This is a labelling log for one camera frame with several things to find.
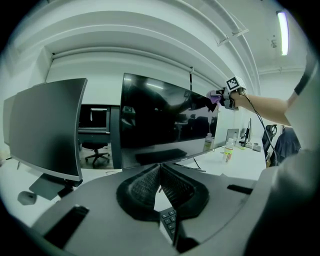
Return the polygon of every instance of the ceiling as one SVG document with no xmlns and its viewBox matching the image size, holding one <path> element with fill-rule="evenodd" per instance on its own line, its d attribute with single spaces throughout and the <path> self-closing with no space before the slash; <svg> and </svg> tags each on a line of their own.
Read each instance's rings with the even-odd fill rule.
<svg viewBox="0 0 320 256">
<path fill-rule="evenodd" d="M 211 0 L 185 0 L 212 19 L 227 35 L 231 30 L 211 8 Z M 248 29 L 245 38 L 251 48 L 259 74 L 276 71 L 303 70 L 306 64 L 304 35 L 288 13 L 289 52 L 281 55 L 281 31 L 276 11 L 282 7 L 274 0 L 218 0 L 233 16 L 241 29 Z"/>
</svg>

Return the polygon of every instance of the keyboard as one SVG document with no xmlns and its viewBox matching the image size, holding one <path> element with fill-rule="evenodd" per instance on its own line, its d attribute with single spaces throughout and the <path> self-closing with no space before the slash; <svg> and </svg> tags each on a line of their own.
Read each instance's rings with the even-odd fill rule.
<svg viewBox="0 0 320 256">
<path fill-rule="evenodd" d="M 175 148 L 157 152 L 150 152 L 150 153 L 141 153 L 136 154 L 135 159 L 141 165 L 148 165 L 154 163 L 163 163 L 169 160 L 183 158 L 187 155 L 187 152 Z"/>
<path fill-rule="evenodd" d="M 175 209 L 168 208 L 160 212 L 160 219 L 162 224 L 165 227 L 165 230 L 169 234 L 172 241 L 175 238 L 175 232 L 176 232 L 176 217 L 177 212 Z"/>
</svg>

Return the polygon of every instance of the bottle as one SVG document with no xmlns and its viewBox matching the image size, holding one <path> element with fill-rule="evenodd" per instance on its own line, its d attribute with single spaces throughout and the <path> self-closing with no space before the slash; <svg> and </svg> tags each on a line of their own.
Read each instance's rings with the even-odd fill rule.
<svg viewBox="0 0 320 256">
<path fill-rule="evenodd" d="M 237 134 L 237 132 L 235 131 L 234 134 L 233 134 L 233 145 L 234 145 L 234 146 L 237 145 L 237 139 L 238 139 L 238 134 Z"/>
<path fill-rule="evenodd" d="M 225 150 L 224 150 L 223 159 L 222 159 L 223 163 L 225 164 L 229 163 L 229 161 L 231 160 L 233 151 L 234 151 L 234 139 L 229 138 L 228 142 L 225 144 Z"/>
<path fill-rule="evenodd" d="M 208 133 L 204 140 L 203 151 L 208 151 L 211 149 L 212 144 L 212 134 Z"/>
</svg>

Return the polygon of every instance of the human arm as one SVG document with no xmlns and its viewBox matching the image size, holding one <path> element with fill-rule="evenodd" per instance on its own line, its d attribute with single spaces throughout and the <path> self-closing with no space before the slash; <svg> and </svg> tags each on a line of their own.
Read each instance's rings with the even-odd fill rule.
<svg viewBox="0 0 320 256">
<path fill-rule="evenodd" d="M 244 95 L 240 95 L 238 92 L 233 92 L 230 96 L 234 100 L 236 107 L 243 107 L 251 112 L 255 112 L 250 102 Z M 287 126 L 290 126 L 290 123 L 285 116 L 285 112 L 291 106 L 297 96 L 298 95 L 295 91 L 288 100 L 247 95 L 255 110 L 263 118 Z"/>
</svg>

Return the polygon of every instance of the fluorescent light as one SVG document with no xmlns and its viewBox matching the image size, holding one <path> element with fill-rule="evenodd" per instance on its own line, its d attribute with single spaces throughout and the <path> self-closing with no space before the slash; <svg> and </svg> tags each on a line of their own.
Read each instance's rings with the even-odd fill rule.
<svg viewBox="0 0 320 256">
<path fill-rule="evenodd" d="M 148 86 L 153 86 L 153 87 L 156 87 L 156 88 L 159 88 L 159 89 L 163 89 L 163 87 L 160 87 L 160 86 L 157 86 L 157 85 L 154 85 L 154 84 L 151 84 L 151 83 L 146 83 Z"/>
<path fill-rule="evenodd" d="M 287 55 L 289 50 L 289 28 L 288 21 L 285 12 L 278 12 L 278 19 L 280 22 L 281 29 L 281 54 Z"/>
</svg>

